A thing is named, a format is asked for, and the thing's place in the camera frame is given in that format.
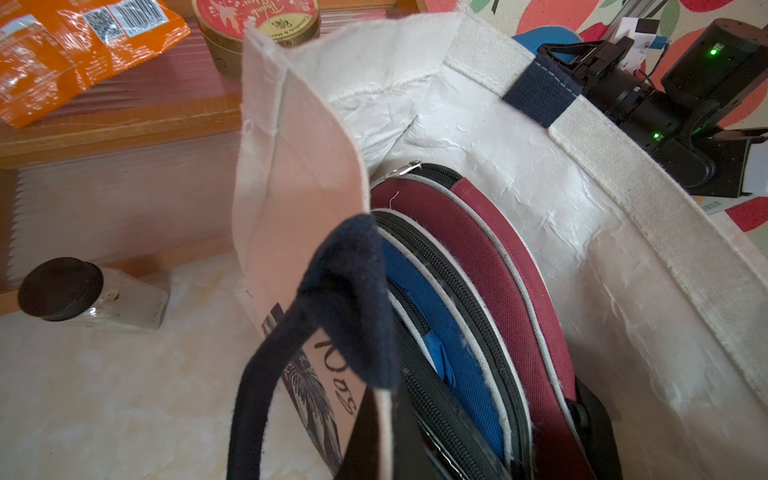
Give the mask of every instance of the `orange snack package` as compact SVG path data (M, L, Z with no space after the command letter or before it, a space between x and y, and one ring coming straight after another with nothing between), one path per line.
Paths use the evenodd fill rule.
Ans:
M0 0L0 118L24 127L189 34L161 0Z

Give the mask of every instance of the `bird illustration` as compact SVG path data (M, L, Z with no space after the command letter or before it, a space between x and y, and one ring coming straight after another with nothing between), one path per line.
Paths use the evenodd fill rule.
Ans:
M223 24L226 25L227 20L229 20L232 28L234 28L234 31L240 33L240 24L237 22L237 10L235 10L234 7L225 7L224 5L220 5L216 2L211 2L210 4L219 11L219 17L221 17L221 22Z

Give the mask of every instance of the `cable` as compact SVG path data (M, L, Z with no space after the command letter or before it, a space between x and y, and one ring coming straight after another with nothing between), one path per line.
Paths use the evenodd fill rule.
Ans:
M661 56L659 57L658 60L656 60L656 64L654 65L653 70L651 70L649 74L645 73L642 70L635 70L633 73L634 76L637 77L637 74L642 75L641 78L643 81L647 81L654 90L658 90L658 88L656 88L656 84L654 83L654 81L650 79L650 76L654 74L657 68L659 68L659 65L661 65L661 61L664 60L664 56L667 54L669 49L670 49L670 43L667 42L664 44L664 50L661 52Z
M670 49L670 42L667 42L667 43L664 44L664 50L661 51L661 56L659 57L658 60L656 60L656 64L654 65L654 69L651 70L650 73L648 74L649 77L654 74L654 72L656 71L657 68L659 68L659 65L661 65L661 61L664 60L664 56L667 54L669 49Z
M648 15L645 15L644 18L653 18L670 0L663 0L659 5L656 5L656 8L650 11Z

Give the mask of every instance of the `green led light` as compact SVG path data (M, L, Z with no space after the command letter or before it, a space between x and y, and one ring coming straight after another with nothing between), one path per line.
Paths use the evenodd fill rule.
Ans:
M715 55L720 53L720 50L723 49L725 45L721 43L716 43L711 49L710 49L710 57L714 57Z

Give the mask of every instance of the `blue object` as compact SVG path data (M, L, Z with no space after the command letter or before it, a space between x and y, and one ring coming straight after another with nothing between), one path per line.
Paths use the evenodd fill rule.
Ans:
M580 94L581 87L569 74L554 60L539 54L502 99L549 128Z
M444 366L453 367L450 375L453 385L449 385L448 382L446 384L485 437L493 452L503 459L499 414L491 397L491 390L485 384L480 364L467 347L462 331L448 307L413 263L387 239L383 239L382 243L387 276L407 292L408 298L419 308L429 324L431 332L424 337L424 340L432 361L435 365L441 363ZM439 353L435 351L433 339L428 338L433 333L442 342ZM447 357L447 361L440 358L442 355Z
M538 53L538 48L545 43L581 43L581 38L566 27L539 27L512 37L520 45Z
M650 44L649 48L653 50L661 50L662 48L664 48L666 44L667 44L667 37L656 35L656 38L654 38L654 42Z

